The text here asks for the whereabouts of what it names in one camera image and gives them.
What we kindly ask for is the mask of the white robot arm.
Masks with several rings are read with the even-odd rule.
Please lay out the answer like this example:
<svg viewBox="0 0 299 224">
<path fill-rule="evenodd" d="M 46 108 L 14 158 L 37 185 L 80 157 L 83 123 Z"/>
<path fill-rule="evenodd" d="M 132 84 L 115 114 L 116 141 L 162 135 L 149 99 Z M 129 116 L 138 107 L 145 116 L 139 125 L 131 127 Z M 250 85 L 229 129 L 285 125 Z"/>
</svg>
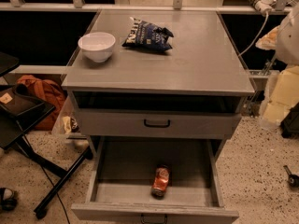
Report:
<svg viewBox="0 0 299 224">
<path fill-rule="evenodd" d="M 259 38 L 255 47 L 272 49 L 287 67 L 271 75 L 260 107 L 260 125 L 274 131 L 299 103 L 299 5 L 292 8 L 281 24 Z"/>
</svg>

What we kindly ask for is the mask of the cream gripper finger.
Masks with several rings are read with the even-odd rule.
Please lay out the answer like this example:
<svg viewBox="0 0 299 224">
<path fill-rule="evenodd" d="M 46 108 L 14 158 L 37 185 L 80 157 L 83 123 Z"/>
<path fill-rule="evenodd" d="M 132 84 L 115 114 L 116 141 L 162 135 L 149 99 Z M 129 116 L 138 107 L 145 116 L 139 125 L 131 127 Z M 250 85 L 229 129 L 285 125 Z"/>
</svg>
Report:
<svg viewBox="0 0 299 224">
<path fill-rule="evenodd" d="M 263 50 L 275 49 L 277 46 L 278 26 L 269 31 L 262 38 L 259 38 L 255 47 Z"/>
</svg>

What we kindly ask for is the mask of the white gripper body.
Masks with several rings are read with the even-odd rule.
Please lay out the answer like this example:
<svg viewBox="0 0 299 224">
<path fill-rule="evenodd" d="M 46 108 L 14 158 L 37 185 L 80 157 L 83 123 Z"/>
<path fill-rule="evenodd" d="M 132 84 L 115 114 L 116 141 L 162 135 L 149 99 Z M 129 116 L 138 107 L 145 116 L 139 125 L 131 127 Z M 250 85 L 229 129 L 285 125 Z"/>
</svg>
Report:
<svg viewBox="0 0 299 224">
<path fill-rule="evenodd" d="M 266 83 L 264 99 L 259 110 L 259 124 L 273 132 L 299 103 L 299 66 L 288 66 L 273 72 Z"/>
</svg>

